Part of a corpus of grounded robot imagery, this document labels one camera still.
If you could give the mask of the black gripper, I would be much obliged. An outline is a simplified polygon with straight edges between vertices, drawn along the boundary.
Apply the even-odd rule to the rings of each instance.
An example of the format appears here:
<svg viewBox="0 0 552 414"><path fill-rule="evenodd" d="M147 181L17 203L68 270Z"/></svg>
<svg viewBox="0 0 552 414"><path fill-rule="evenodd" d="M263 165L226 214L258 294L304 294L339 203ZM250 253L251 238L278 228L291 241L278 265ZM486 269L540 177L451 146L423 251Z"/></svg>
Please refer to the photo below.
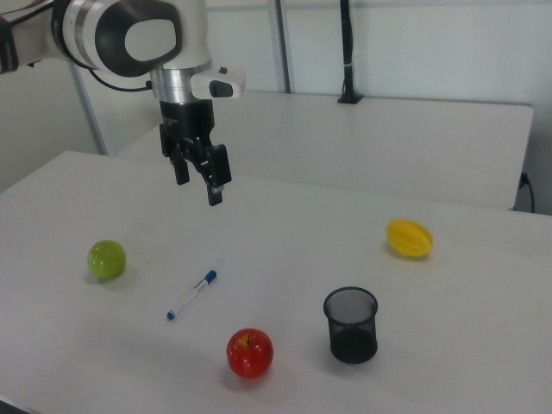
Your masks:
<svg viewBox="0 0 552 414"><path fill-rule="evenodd" d="M177 185L190 181L188 155L206 184L209 206L223 201L223 187L232 180L227 148L213 145L210 132L215 126L211 100L192 103L160 102L161 151L170 156Z"/></svg>

